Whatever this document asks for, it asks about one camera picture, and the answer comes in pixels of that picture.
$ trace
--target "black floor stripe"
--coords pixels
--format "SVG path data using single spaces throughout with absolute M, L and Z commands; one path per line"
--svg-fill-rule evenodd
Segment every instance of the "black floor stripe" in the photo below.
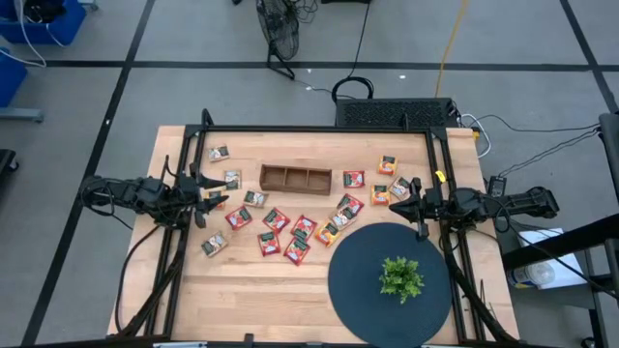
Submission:
M 146 28 L 146 24 L 148 23 L 154 4 L 155 0 L 148 0 L 146 2 L 144 11 L 142 12 L 142 16 L 137 25 L 137 29 L 133 35 L 131 48 L 127 54 L 127 58 L 123 69 L 121 70 L 120 76 L 118 77 L 116 88 L 114 89 L 112 97 L 109 101 L 109 106 L 107 107 L 105 117 L 103 118 L 102 126 L 99 130 L 97 140 L 95 141 L 93 152 L 88 160 L 88 164 L 86 165 L 86 170 L 83 175 L 84 178 L 95 174 L 95 170 L 97 170 L 99 160 L 101 159 L 101 155 L 103 153 L 103 145 L 105 144 L 105 140 L 107 139 L 109 129 L 112 125 L 112 121 L 114 120 L 116 110 L 118 109 L 118 105 L 123 96 L 123 91 L 125 90 L 125 86 L 127 84 L 129 72 L 132 68 L 132 61 L 135 59 L 135 54 L 137 53 L 142 36 L 144 35 L 144 30 Z M 26 328 L 21 345 L 33 345 L 37 341 L 37 336 L 41 330 L 41 325 L 43 324 L 45 314 L 47 313 L 47 309 L 49 307 L 49 302 L 51 301 L 54 289 L 56 288 L 58 277 L 60 276 L 62 267 L 67 258 L 67 253 L 69 252 L 69 248 L 75 234 L 75 228 L 77 227 L 77 222 L 79 221 L 79 216 L 81 215 L 82 207 L 77 198 L 78 197 L 76 195 L 74 203 L 71 207 L 71 212 L 69 213 L 69 217 L 67 219 L 67 224 L 62 232 L 62 237 L 60 238 L 58 248 L 56 248 L 56 252 L 54 253 L 51 265 L 49 266 L 47 277 L 45 278 L 43 288 L 39 294 L 39 298 L 37 299 L 37 303 L 32 312 L 32 316 L 30 317 L 30 321 L 28 322 L 28 327 Z
M 121 61 L 48 61 L 52 68 L 123 68 Z M 279 62 L 273 64 L 281 68 Z M 293 69 L 351 69 L 353 62 L 288 62 Z M 183 61 L 134 61 L 132 68 L 155 69 L 267 69 L 260 62 L 183 62 Z M 419 70 L 437 71 L 440 63 L 360 62 L 357 69 L 368 70 Z M 601 69 L 619 71 L 619 66 L 604 66 Z M 587 72 L 586 64 L 493 64 L 493 63 L 447 63 L 446 71 L 471 72 Z
M 124 68 L 125 61 L 47 61 L 49 68 Z
M 596 60 L 596 57 L 593 54 L 593 50 L 591 50 L 591 46 L 587 42 L 587 39 L 582 32 L 582 28 L 580 28 L 580 24 L 578 24 L 578 20 L 576 19 L 576 15 L 574 13 L 574 10 L 572 9 L 572 6 L 570 5 L 570 2 L 568 0 L 561 0 L 561 7 L 563 7 L 563 11 L 565 12 L 568 21 L 572 26 L 572 30 L 574 30 L 574 35 L 576 36 L 578 44 L 580 45 L 580 49 L 582 49 L 582 53 L 584 54 L 584 57 L 587 59 L 587 63 L 592 69 L 593 75 L 596 79 L 596 83 L 598 83 L 598 88 L 600 88 L 600 92 L 604 97 L 604 101 L 606 103 L 606 106 L 608 107 L 608 110 L 610 110 L 610 112 L 616 112 L 617 110 L 619 110 L 619 108 L 617 108 L 617 101 L 615 100 L 612 92 L 610 91 L 610 88 L 608 88 L 608 84 L 606 83 L 606 79 L 604 78 L 603 71 L 598 65 L 598 61 Z

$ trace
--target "electric fan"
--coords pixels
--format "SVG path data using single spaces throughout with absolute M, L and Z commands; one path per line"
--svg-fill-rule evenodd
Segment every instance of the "electric fan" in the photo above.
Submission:
M 294 72 L 284 62 L 299 50 L 299 20 L 290 0 L 256 0 L 262 33 L 269 44 L 267 68 L 294 79 Z M 271 56 L 276 56 L 287 72 L 274 68 Z

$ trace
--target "black round tray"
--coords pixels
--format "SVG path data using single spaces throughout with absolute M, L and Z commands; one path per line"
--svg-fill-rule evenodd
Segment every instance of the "black round tray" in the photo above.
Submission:
M 380 294 L 383 262 L 398 256 L 419 262 L 422 293 L 400 304 Z M 451 307 L 449 273 L 431 241 L 397 223 L 375 223 L 346 237 L 329 267 L 329 295 L 341 322 L 362 340 L 381 348 L 417 347 L 443 326 Z

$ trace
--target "wooden box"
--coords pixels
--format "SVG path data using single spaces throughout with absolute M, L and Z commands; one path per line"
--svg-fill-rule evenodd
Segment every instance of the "wooden box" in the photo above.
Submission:
M 329 195 L 331 169 L 262 164 L 260 187 L 264 190 Z

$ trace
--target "white cable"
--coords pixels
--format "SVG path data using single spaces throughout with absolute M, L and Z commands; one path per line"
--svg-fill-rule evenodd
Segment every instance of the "white cable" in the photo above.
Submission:
M 41 59 L 41 61 L 43 62 L 41 63 L 37 63 L 37 62 L 30 62 L 30 61 L 26 61 L 23 59 L 19 59 L 7 52 L 5 52 L 4 50 L 0 49 L 0 53 L 6 55 L 7 57 L 16 60 L 17 62 L 23 63 L 23 64 L 27 64 L 27 65 L 31 65 L 31 66 L 35 66 L 35 67 L 40 67 L 40 68 L 47 68 L 47 61 L 45 60 L 45 58 L 39 54 L 39 51 L 37 51 L 35 49 L 35 47 L 30 43 L 30 39 L 28 38 L 28 34 L 26 34 L 26 27 L 23 24 L 23 0 L 19 0 L 19 24 L 21 24 L 21 33 L 23 33 L 23 37 L 24 39 L 26 39 L 26 42 L 28 43 L 28 45 L 30 46 L 30 49 L 32 49 L 32 51 L 39 57 L 39 59 Z M 56 38 L 53 37 L 53 35 L 51 36 L 51 38 L 56 41 L 58 43 L 58 41 L 56 40 Z
M 482 126 L 482 123 L 479 122 L 475 118 L 475 116 L 473 116 L 471 114 L 463 114 L 463 115 L 460 115 L 460 119 L 462 117 L 470 117 L 470 118 L 472 118 L 474 122 L 472 124 L 468 125 L 468 127 L 470 128 L 471 126 L 477 124 L 480 127 L 480 130 L 482 131 L 482 133 L 484 134 L 484 137 L 486 138 L 487 148 L 480 155 L 477 156 L 477 158 L 480 159 L 480 158 L 484 157 L 485 155 L 487 155 L 490 152 L 490 149 L 492 148 L 492 143 L 490 142 L 490 138 L 489 138 L 489 136 L 487 136 L 486 130 L 484 130 L 484 126 Z
M 51 39 L 54 40 L 56 44 L 58 44 L 61 47 L 65 47 L 61 42 L 58 41 L 58 39 L 56 39 L 56 37 L 53 34 L 51 34 L 51 30 L 49 30 L 49 23 L 45 26 L 45 28 L 47 29 L 47 34 L 49 34 Z

